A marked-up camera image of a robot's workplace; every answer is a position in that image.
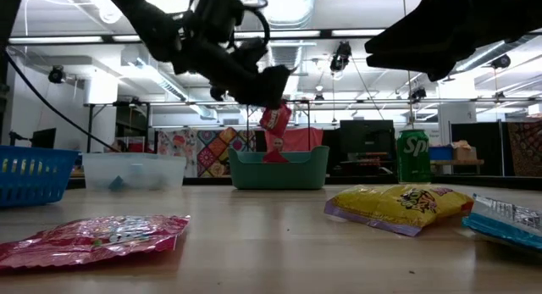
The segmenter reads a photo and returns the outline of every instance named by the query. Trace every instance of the wooden table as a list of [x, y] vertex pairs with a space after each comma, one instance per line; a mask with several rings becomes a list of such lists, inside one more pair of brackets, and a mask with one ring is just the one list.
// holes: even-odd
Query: wooden table
[[[540, 293], [542, 260], [481, 241], [448, 219], [417, 238], [323, 214], [322, 191], [67, 191], [62, 202], [0, 209], [0, 241], [54, 225], [111, 214], [190, 214], [175, 252], [146, 254], [86, 269], [0, 274], [0, 293]], [[484, 194], [542, 208], [542, 194], [476, 187]]]
[[431, 164], [436, 168], [436, 174], [442, 175], [444, 166], [476, 166], [476, 174], [480, 174], [480, 166], [484, 164], [483, 159], [474, 160], [435, 160], [431, 161]]

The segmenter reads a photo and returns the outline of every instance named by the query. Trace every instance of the pillar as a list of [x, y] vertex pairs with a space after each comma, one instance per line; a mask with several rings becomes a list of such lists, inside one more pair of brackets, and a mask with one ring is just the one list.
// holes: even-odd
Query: pillar
[[[85, 103], [113, 103], [117, 101], [118, 81], [110, 74], [97, 69], [89, 80], [85, 80], [85, 93]], [[92, 121], [92, 134], [111, 145], [115, 139], [117, 108], [106, 107], [99, 112], [101, 108], [100, 106], [94, 108], [96, 117]], [[86, 151], [86, 136], [81, 141], [81, 150]], [[102, 144], [95, 140], [91, 141], [91, 152], [103, 151]]]
[[[453, 81], [439, 81], [439, 97], [443, 99], [476, 98], [477, 93], [474, 78], [467, 73], [457, 75]], [[451, 125], [476, 123], [476, 103], [442, 103], [439, 105], [440, 142], [449, 144], [451, 140]]]

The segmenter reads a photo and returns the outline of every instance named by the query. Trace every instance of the plastic packaging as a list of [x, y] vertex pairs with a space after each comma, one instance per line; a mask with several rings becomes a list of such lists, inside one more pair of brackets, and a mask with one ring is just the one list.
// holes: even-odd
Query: plastic packaging
[[0, 269], [93, 263], [134, 252], [173, 250], [190, 217], [82, 219], [0, 244]]
[[279, 109], [266, 109], [265, 112], [263, 112], [260, 125], [274, 136], [282, 137], [284, 136], [286, 126], [288, 126], [288, 122], [290, 121], [290, 116], [291, 109], [282, 103]]
[[463, 225], [497, 241], [542, 251], [542, 212], [474, 195]]
[[355, 186], [326, 202], [324, 212], [407, 236], [435, 220], [468, 211], [473, 200], [434, 185]]
[[163, 190], [183, 185], [186, 158], [149, 153], [83, 153], [87, 190]]

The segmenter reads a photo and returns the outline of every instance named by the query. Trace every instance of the pink snack bag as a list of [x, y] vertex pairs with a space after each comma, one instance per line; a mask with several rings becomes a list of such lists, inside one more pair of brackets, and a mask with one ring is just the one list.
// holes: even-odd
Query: pink snack bag
[[0, 270], [87, 264], [134, 252], [174, 250], [190, 217], [113, 216], [81, 219], [0, 244]]
[[274, 136], [282, 137], [285, 134], [288, 121], [290, 121], [290, 116], [291, 110], [282, 103], [279, 109], [266, 109], [263, 112], [260, 125]]

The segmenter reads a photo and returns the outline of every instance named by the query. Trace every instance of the blue packet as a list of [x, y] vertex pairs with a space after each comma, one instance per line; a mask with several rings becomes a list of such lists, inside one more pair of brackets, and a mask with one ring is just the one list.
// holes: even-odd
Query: blue packet
[[542, 212], [474, 195], [474, 205], [462, 224], [485, 236], [542, 252]]

